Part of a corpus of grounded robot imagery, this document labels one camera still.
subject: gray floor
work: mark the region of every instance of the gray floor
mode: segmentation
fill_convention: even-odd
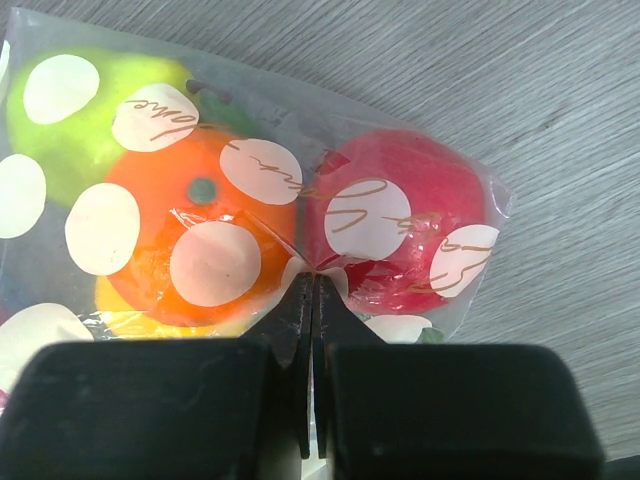
[[[17,3],[321,85],[495,167],[519,200],[456,341],[555,349],[608,453],[640,453],[639,1]]]

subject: orange ball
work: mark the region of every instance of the orange ball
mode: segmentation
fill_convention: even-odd
[[[238,190],[220,167],[232,140],[195,130],[164,149],[126,153],[107,176],[140,209],[133,256],[109,280],[127,304],[161,323],[242,320],[280,289],[295,202],[268,205]]]

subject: clear plastic wrapper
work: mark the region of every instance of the clear plastic wrapper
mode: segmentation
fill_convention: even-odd
[[[509,215],[411,125],[182,46],[14,9],[0,74],[5,392],[57,341],[239,335],[302,271],[444,341]]]

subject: black object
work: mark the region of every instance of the black object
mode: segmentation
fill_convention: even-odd
[[[328,278],[303,274],[238,339],[42,351],[0,417],[0,479],[298,480],[311,356],[332,478],[601,478],[602,449],[555,354],[386,345]],[[605,478],[640,478],[627,475]]]
[[[640,479],[640,456],[607,462],[604,478],[605,480]]]

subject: red apple toy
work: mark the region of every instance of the red apple toy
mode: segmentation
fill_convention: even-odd
[[[431,285],[443,283],[432,277],[434,256],[462,250],[447,243],[452,232],[485,223],[485,193],[467,160],[408,130],[351,139],[325,157],[305,194],[305,255],[320,272],[344,268],[349,308],[368,315],[446,304],[454,295]]]

